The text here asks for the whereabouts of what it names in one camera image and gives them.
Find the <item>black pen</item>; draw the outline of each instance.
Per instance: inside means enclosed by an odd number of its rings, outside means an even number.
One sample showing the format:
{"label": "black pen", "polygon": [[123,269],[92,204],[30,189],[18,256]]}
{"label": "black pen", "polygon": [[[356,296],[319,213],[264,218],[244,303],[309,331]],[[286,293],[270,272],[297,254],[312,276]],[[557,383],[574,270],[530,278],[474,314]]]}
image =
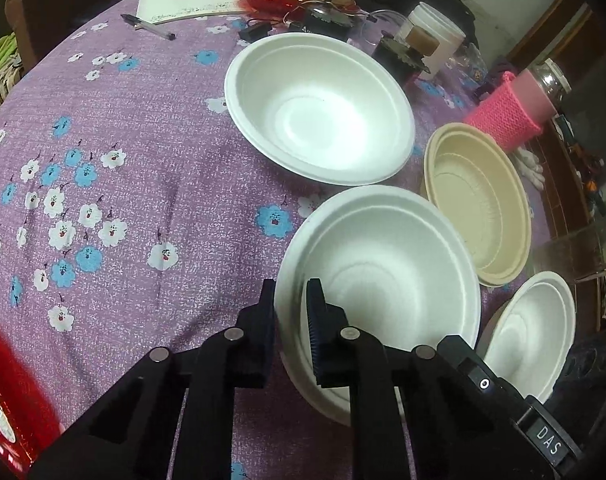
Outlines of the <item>black pen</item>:
{"label": "black pen", "polygon": [[140,25],[145,30],[149,30],[150,32],[153,32],[154,34],[156,34],[157,36],[160,36],[161,38],[165,38],[166,40],[175,40],[176,39],[176,34],[174,34],[172,32],[165,32],[162,29],[158,28],[153,23],[145,22],[144,20],[141,20],[140,18],[137,18],[136,16],[132,16],[131,14],[122,14],[121,17],[127,23],[129,23],[129,25]]}

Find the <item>blue flower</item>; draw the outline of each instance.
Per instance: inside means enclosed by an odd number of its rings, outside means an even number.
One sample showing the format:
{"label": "blue flower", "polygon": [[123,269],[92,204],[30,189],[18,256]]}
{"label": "blue flower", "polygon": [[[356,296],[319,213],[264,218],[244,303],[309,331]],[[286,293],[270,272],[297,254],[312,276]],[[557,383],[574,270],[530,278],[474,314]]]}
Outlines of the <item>blue flower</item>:
{"label": "blue flower", "polygon": [[10,280],[10,293],[9,300],[11,306],[16,306],[20,303],[20,297],[22,296],[22,285],[20,284],[18,276],[12,276]]}
{"label": "blue flower", "polygon": [[51,186],[61,174],[61,167],[58,164],[49,164],[40,176],[40,183],[43,186]]}
{"label": "blue flower", "polygon": [[126,59],[118,66],[118,70],[120,72],[127,72],[128,70],[132,70],[132,69],[136,68],[137,66],[139,66],[140,63],[141,62],[139,60],[137,60],[135,57],[130,57],[129,59]]}
{"label": "blue flower", "polygon": [[90,187],[98,177],[94,165],[86,162],[82,166],[76,168],[74,181],[78,184],[78,187]]}
{"label": "blue flower", "polygon": [[452,96],[452,101],[454,101],[454,104],[459,108],[465,108],[465,102],[459,96]]}
{"label": "blue flower", "polygon": [[194,54],[194,59],[201,65],[213,65],[218,61],[218,54],[214,50],[201,50]]}
{"label": "blue flower", "polygon": [[412,156],[419,156],[422,158],[424,152],[425,150],[423,150],[422,147],[420,147],[418,144],[414,144],[414,147],[412,148]]}
{"label": "blue flower", "polygon": [[259,208],[256,212],[256,225],[262,229],[263,234],[276,238],[285,238],[294,230],[289,213],[277,205]]}
{"label": "blue flower", "polygon": [[52,124],[52,135],[57,139],[60,139],[69,131],[70,126],[72,126],[72,118],[69,116],[62,116]]}
{"label": "blue flower", "polygon": [[16,193],[16,184],[10,182],[1,193],[1,204],[8,205],[14,198],[14,193]]}
{"label": "blue flower", "polygon": [[238,20],[232,20],[231,22],[229,22],[229,25],[230,27],[235,28],[236,30],[243,30],[244,28],[247,28],[247,23],[241,18],[238,18]]}
{"label": "blue flower", "polygon": [[72,148],[67,153],[65,153],[65,165],[68,168],[73,168],[78,166],[78,163],[83,158],[83,152],[78,148]]}
{"label": "blue flower", "polygon": [[422,79],[417,79],[416,84],[418,87],[429,95],[439,96],[440,92],[436,89],[436,87],[432,83],[428,83],[427,81],[423,81]]}
{"label": "blue flower", "polygon": [[102,253],[96,247],[85,246],[76,253],[76,263],[83,272],[96,272],[102,264]]}
{"label": "blue flower", "polygon": [[247,474],[240,462],[232,462],[232,477],[230,480],[246,480]]}
{"label": "blue flower", "polygon": [[49,277],[58,287],[69,288],[76,279],[76,273],[72,264],[66,260],[60,259],[54,265],[49,273]]}

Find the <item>purple tablecloth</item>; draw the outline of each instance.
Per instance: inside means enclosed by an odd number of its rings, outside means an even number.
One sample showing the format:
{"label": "purple tablecloth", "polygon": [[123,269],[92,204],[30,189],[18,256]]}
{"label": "purple tablecloth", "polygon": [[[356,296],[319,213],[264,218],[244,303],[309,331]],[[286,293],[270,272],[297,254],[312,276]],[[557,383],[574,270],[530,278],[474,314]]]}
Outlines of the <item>purple tablecloth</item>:
{"label": "purple tablecloth", "polygon": [[[233,324],[318,196],[338,191],[234,126],[223,82],[246,46],[238,16],[165,25],[170,42],[122,21],[137,1],[67,38],[0,108],[0,331],[65,426],[150,348]],[[472,107],[462,81],[446,68],[411,89],[416,147],[386,184],[418,191],[430,134]],[[542,202],[525,186],[539,244]],[[522,281],[483,289],[483,325]],[[279,359],[267,390],[238,391],[235,418],[232,478],[349,477],[349,430],[303,400]]]}

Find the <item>bowl rim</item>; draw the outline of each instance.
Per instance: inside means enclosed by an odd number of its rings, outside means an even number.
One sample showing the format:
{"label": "bowl rim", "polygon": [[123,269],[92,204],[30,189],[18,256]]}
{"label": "bowl rim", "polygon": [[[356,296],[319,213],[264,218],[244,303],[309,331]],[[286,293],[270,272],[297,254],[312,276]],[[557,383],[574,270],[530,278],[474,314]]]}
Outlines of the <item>bowl rim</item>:
{"label": "bowl rim", "polygon": [[[272,43],[283,43],[284,46],[282,48],[295,45],[329,48],[339,55],[355,60],[363,70],[368,70],[382,83],[394,101],[393,105],[397,110],[399,124],[401,125],[398,139],[393,145],[388,147],[388,156],[385,157],[383,164],[374,167],[374,170],[370,168],[356,168],[350,170],[322,168],[296,158],[273,142],[266,140],[265,137],[260,134],[241,108],[237,79],[244,63],[246,63],[247,60],[251,60],[254,56],[260,56],[260,51]],[[259,152],[273,162],[286,168],[286,170],[310,178],[311,180],[338,186],[364,186],[366,184],[374,184],[398,173],[412,154],[416,136],[414,112],[412,111],[412,106],[407,100],[403,89],[401,89],[394,78],[392,78],[392,76],[372,57],[358,48],[343,41],[335,40],[334,38],[321,36],[319,34],[310,34],[308,32],[288,32],[287,34],[276,34],[256,41],[246,47],[232,60],[227,69],[227,73],[225,74],[224,95],[227,103],[227,110],[229,111],[234,124],[254,148],[259,150]]]}
{"label": "bowl rim", "polygon": [[450,240],[443,241],[443,243],[457,244],[457,247],[452,249],[452,253],[455,254],[456,264],[461,273],[462,291],[465,293],[465,299],[467,300],[465,306],[470,317],[469,321],[464,322],[468,333],[463,334],[462,337],[468,341],[472,348],[476,344],[481,322],[481,291],[476,281],[476,270],[472,257],[451,221],[435,205],[410,190],[383,184],[353,187],[327,199],[305,219],[301,227],[294,233],[286,249],[276,277],[274,309],[282,343],[280,357],[290,380],[305,400],[315,409],[328,418],[345,425],[350,424],[349,411],[345,412],[336,402],[332,401],[332,399],[335,399],[339,402],[337,394],[324,393],[318,389],[311,368],[306,365],[307,358],[304,354],[301,354],[300,309],[302,296],[295,290],[298,286],[297,269],[307,259],[314,241],[327,231],[334,222],[344,217],[334,218],[336,212],[344,206],[368,196],[400,198],[407,202],[419,203],[429,214],[441,220],[440,228],[446,231],[449,235],[447,240]]}
{"label": "bowl rim", "polygon": [[567,352],[569,352],[570,346],[572,346],[574,337],[576,336],[576,304],[574,303],[574,297],[572,296],[570,287],[560,275],[555,272],[552,272],[551,270],[544,270],[542,272],[536,273],[525,283],[523,283],[523,285],[521,285],[516,291],[514,296],[509,301],[504,303],[503,306],[500,307],[500,309],[494,313],[492,319],[487,324],[487,326],[483,330],[483,333],[481,334],[477,348],[479,353],[483,353],[483,355],[480,357],[484,360],[486,355],[493,348],[494,335],[500,333],[500,330],[502,330],[502,328],[507,323],[507,318],[510,316],[510,314],[512,314],[514,308],[516,308],[522,298],[530,290],[532,290],[534,286],[543,283],[555,288],[555,290],[561,297],[561,301],[564,307],[563,312],[565,320],[565,330],[564,341],[560,345],[561,351],[558,355],[558,358],[556,359],[556,363],[554,364],[554,370],[552,371],[550,378],[548,378],[547,382],[541,388],[540,393],[535,395],[539,402],[545,402],[552,394],[552,390],[554,389],[554,383],[556,382],[559,375],[561,374],[561,371],[563,370],[563,365],[567,357]]}
{"label": "bowl rim", "polygon": [[509,283],[514,280],[520,274],[520,272],[525,267],[529,256],[529,249],[531,247],[532,241],[532,223],[531,217],[529,216],[528,197],[525,193],[523,183],[518,177],[518,173],[516,173],[516,169],[514,168],[512,162],[493,138],[483,133],[481,130],[470,126],[470,124],[449,123],[440,127],[432,134],[425,148],[423,178],[425,181],[427,196],[430,202],[436,205],[436,207],[439,207],[438,197],[436,196],[436,192],[433,188],[432,183],[432,174],[435,170],[434,166],[436,153],[438,152],[438,146],[443,137],[448,135],[455,135],[457,133],[467,134],[468,137],[473,137],[475,140],[484,142],[490,148],[490,151],[502,162],[502,166],[506,170],[506,174],[508,175],[509,183],[511,184],[512,190],[514,190],[516,192],[515,194],[518,195],[520,218],[522,221],[521,224],[523,226],[521,232],[524,236],[524,240],[521,244],[519,254],[514,256],[513,263],[509,267],[507,267],[503,272],[487,272],[486,270],[480,269],[479,267],[475,266],[478,278],[480,282],[483,283],[483,285],[505,285],[506,283]]}

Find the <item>red object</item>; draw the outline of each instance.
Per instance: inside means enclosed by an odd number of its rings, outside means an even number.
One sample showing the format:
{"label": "red object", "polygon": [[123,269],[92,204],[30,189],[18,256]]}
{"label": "red object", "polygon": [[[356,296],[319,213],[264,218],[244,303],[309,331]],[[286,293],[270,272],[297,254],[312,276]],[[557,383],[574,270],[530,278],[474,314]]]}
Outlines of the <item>red object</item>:
{"label": "red object", "polygon": [[491,136],[508,153],[543,132],[516,97],[514,78],[513,73],[503,72],[502,84],[463,120]]}
{"label": "red object", "polygon": [[0,335],[0,459],[24,478],[59,435],[52,405]]}

